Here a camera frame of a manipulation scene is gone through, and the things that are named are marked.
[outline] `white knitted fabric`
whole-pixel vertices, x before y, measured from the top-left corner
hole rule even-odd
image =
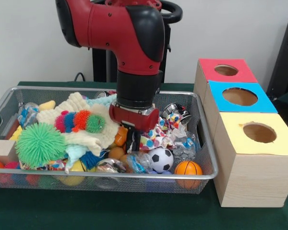
[[[38,122],[45,122],[54,125],[56,118],[62,111],[79,112],[80,110],[89,110],[91,113],[100,115],[105,119],[105,127],[101,133],[88,133],[84,130],[79,132],[62,133],[65,136],[66,144],[77,144],[87,146],[96,156],[100,155],[102,149],[106,149],[114,142],[115,135],[118,132],[119,125],[111,120],[109,109],[101,104],[94,104],[90,107],[78,92],[70,94],[68,100],[62,102],[55,109],[45,110],[37,115]]]
[[[59,104],[54,109],[41,111],[36,118],[39,123],[47,123],[54,125],[56,118],[61,115],[61,112],[67,110],[68,112],[79,112],[80,110],[89,110],[90,106],[79,92],[71,93],[68,99]]]

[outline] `stacked boxes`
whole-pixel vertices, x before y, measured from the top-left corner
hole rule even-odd
[[[288,127],[243,60],[200,59],[201,97],[216,150],[222,207],[282,207],[288,195]]]

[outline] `soccer ball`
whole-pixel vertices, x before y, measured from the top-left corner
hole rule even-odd
[[[157,173],[168,171],[173,165],[173,154],[168,149],[159,147],[157,149],[150,150],[148,154],[152,158],[152,168]]]

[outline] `red box top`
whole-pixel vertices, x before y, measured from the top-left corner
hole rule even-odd
[[[203,59],[199,62],[206,81],[249,82],[257,83],[257,79],[244,59]]]

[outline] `black cable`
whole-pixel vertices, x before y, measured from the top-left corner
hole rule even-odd
[[[81,75],[81,77],[82,77],[82,80],[83,80],[83,81],[85,81],[85,77],[84,77],[83,73],[81,73],[81,72],[77,73],[77,75],[76,75],[76,77],[75,77],[75,80],[73,80],[73,81],[77,81],[77,80],[78,80],[78,77],[79,77],[79,75]]]

